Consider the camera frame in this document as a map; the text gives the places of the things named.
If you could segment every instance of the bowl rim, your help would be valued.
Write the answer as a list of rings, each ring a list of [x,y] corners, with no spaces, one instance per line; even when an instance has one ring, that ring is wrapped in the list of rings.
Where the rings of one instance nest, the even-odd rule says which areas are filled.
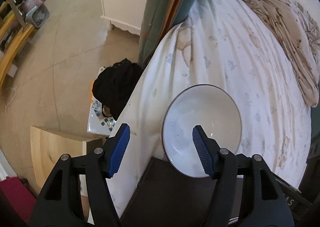
[[[167,110],[166,110],[166,112],[165,112],[165,114],[164,114],[164,117],[163,117],[163,120],[162,120],[162,124],[161,124],[161,143],[162,143],[162,148],[163,148],[163,150],[164,150],[164,154],[165,154],[167,160],[170,162],[170,164],[171,164],[178,172],[180,172],[181,174],[183,174],[183,175],[185,175],[185,176],[188,176],[188,177],[192,177],[192,178],[205,178],[205,177],[210,177],[210,176],[190,176],[190,175],[187,175],[187,174],[181,172],[180,170],[178,170],[178,169],[175,167],[175,165],[174,165],[174,164],[171,162],[171,160],[169,159],[168,154],[167,154],[167,151],[166,151],[166,149],[165,149],[165,147],[164,147],[163,128],[164,128],[164,121],[165,121],[165,119],[166,119],[166,117],[167,117],[167,114],[168,114],[168,112],[169,112],[169,109],[171,108],[171,106],[172,106],[172,104],[175,102],[175,100],[176,100],[180,95],[182,95],[185,91],[187,91],[187,90],[189,90],[189,89],[191,89],[191,88],[193,88],[193,87],[197,87],[197,86],[201,86],[201,85],[207,85],[207,86],[212,86],[212,87],[218,88],[219,90],[221,90],[221,91],[223,91],[225,94],[227,94],[228,97],[233,101],[233,103],[235,104],[235,106],[236,106],[236,108],[237,108],[239,117],[240,117],[240,139],[239,139],[239,143],[238,143],[238,147],[237,147],[237,149],[236,149],[236,152],[237,152],[238,149],[239,149],[240,142],[241,142],[241,138],[242,138],[242,118],[241,118],[241,114],[240,114],[239,108],[238,108],[236,102],[234,101],[234,99],[233,99],[226,91],[224,91],[222,88],[220,88],[220,87],[218,87],[218,86],[215,86],[215,85],[212,85],[212,84],[196,84],[196,85],[187,87],[185,90],[181,91],[181,92],[171,101],[170,105],[168,106],[168,108],[167,108]]]

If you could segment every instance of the red fabric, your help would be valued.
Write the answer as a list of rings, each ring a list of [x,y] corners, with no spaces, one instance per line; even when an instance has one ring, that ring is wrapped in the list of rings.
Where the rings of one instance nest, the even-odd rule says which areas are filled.
[[[18,177],[7,178],[0,182],[0,188],[20,218],[29,223],[36,199],[20,179]]]

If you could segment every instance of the black bag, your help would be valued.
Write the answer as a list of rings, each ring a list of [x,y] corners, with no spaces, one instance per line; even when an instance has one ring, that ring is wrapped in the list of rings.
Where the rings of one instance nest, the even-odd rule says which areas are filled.
[[[102,108],[109,107],[113,118],[117,120],[142,73],[137,63],[131,63],[125,58],[98,75],[93,83],[92,94],[102,103]]]

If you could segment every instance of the white wire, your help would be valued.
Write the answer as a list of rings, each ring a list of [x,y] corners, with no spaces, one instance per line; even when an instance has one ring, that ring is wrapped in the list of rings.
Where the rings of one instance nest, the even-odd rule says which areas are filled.
[[[15,91],[14,96],[11,98],[11,100],[10,100],[10,102],[9,102],[8,104],[5,102],[4,96],[3,96],[4,91],[7,90],[7,89],[9,89],[9,90],[14,90],[14,91]],[[17,87],[16,87],[16,86],[15,86],[14,88],[13,88],[13,87],[7,87],[5,90],[4,90],[4,91],[2,92],[2,94],[1,94],[1,95],[2,95],[2,99],[3,99],[3,102],[4,102],[4,114],[7,113],[7,107],[12,103],[12,101],[14,100],[14,98],[15,98],[16,95],[17,95]]]

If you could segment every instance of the metal screw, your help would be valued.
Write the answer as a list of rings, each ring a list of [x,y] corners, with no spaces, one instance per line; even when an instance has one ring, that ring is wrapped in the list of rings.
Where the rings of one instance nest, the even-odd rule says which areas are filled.
[[[254,155],[253,158],[254,158],[255,161],[261,161],[262,160],[262,157],[260,155]]]
[[[61,160],[65,161],[69,158],[69,154],[63,154],[60,158]]]
[[[220,153],[222,155],[227,155],[229,153],[229,151],[226,148],[222,148],[222,149],[220,149]]]
[[[94,153],[96,153],[96,154],[101,154],[102,151],[103,151],[102,148],[95,148]]]

